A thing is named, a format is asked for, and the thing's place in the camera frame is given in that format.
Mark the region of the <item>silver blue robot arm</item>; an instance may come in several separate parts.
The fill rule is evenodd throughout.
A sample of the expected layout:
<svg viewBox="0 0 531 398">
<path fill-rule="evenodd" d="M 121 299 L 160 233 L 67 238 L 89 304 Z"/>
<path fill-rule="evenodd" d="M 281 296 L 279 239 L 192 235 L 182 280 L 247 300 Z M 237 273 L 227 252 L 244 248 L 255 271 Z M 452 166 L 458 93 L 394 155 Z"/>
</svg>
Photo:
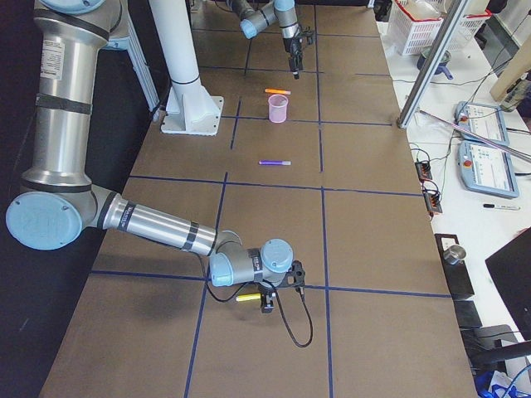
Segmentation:
<svg viewBox="0 0 531 398">
<path fill-rule="evenodd" d="M 248 1 L 226 1 L 230 12 L 240 19 L 240 29 L 247 39 L 256 37 L 267 27 L 279 24 L 285 51 L 292 75 L 296 80 L 300 77 L 303 66 L 302 37 L 303 27 L 299 23 L 295 1 L 275 0 L 268 2 L 262 8 L 254 9 Z"/>
<path fill-rule="evenodd" d="M 86 175 L 97 58 L 127 31 L 127 3 L 38 1 L 33 18 L 43 34 L 35 148 L 22 191 L 7 209 L 11 235 L 27 247 L 56 250 L 88 227 L 123 231 L 194 253 L 208 288 L 255 284 L 263 312 L 280 304 L 279 289 L 300 288 L 304 273 L 284 240 L 247 249 L 232 231 L 128 201 Z"/>
</svg>

